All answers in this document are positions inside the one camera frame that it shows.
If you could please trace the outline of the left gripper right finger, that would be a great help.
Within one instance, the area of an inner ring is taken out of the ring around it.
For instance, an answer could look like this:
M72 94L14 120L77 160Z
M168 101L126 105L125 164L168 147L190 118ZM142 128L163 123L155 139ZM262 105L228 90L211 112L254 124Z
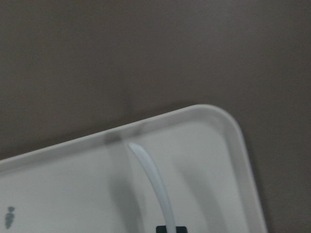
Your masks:
M188 233L186 226L176 226L176 233Z

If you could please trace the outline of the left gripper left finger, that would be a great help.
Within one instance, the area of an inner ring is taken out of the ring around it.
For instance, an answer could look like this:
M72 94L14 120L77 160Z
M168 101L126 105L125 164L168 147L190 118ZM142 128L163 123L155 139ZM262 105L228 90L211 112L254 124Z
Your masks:
M156 226L155 232L156 233L167 233L167 228L165 225L164 226Z

